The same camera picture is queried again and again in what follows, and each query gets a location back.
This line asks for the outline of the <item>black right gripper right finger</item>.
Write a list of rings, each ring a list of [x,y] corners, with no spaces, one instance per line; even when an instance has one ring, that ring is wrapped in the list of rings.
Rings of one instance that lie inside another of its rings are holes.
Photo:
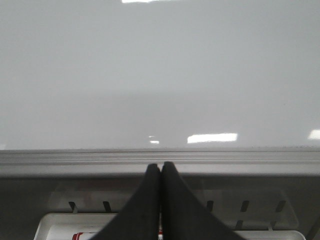
[[[174,163],[161,170],[161,224],[165,240],[242,240],[193,195]]]

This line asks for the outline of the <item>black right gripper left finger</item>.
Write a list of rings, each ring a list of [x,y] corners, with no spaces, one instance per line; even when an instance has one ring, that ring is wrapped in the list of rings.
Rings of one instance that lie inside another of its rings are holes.
[[[142,182],[120,212],[93,240],[157,240],[160,218],[161,172],[149,164]]]

